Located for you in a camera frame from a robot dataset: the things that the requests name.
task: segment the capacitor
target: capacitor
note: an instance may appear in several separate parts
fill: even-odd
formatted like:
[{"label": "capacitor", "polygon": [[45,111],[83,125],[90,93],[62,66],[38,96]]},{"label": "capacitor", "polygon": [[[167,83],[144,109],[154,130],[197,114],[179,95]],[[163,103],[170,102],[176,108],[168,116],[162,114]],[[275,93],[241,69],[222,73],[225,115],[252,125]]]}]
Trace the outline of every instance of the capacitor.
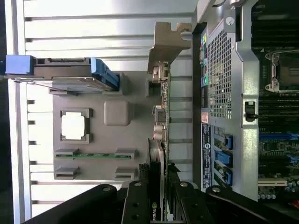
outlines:
[{"label": "capacitor", "polygon": [[154,132],[154,140],[162,140],[162,133]]},{"label": "capacitor", "polygon": [[164,129],[163,125],[155,125],[154,126],[154,132],[156,132],[156,133],[162,133],[163,129]]}]

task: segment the cable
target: cable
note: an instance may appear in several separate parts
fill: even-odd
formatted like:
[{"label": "cable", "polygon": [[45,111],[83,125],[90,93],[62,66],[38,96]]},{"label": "cable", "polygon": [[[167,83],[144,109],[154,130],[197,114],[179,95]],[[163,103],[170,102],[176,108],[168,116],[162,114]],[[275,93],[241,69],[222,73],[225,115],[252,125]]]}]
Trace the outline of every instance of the cable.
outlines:
[{"label": "cable", "polygon": [[216,5],[213,5],[212,7],[213,7],[213,8],[218,8],[218,7],[220,7],[220,6],[223,6],[225,2],[226,2],[226,0],[224,0],[223,2],[218,3],[218,4],[216,4]]}]

